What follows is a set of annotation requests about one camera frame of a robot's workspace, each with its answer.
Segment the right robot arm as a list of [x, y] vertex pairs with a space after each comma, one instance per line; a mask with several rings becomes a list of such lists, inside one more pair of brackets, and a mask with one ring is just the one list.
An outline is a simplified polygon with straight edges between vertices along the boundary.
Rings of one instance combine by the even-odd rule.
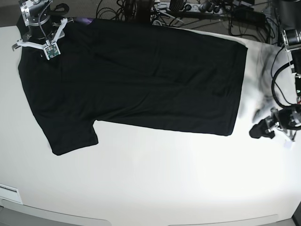
[[25, 33], [13, 50], [19, 47], [30, 47], [42, 50], [47, 60], [61, 54], [57, 41], [65, 36], [64, 28], [73, 18], [62, 18], [59, 22], [52, 21], [54, 16], [64, 16], [69, 12], [69, 6], [61, 3], [51, 9], [51, 0], [20, 0], [19, 6], [24, 25], [29, 31]]

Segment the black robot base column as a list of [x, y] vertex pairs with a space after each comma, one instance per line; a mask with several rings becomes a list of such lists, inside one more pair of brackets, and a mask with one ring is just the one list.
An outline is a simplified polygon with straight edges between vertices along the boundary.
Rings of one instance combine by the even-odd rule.
[[154, 0], [125, 0], [125, 21], [149, 24], [151, 21], [151, 9], [154, 6], [154, 2]]

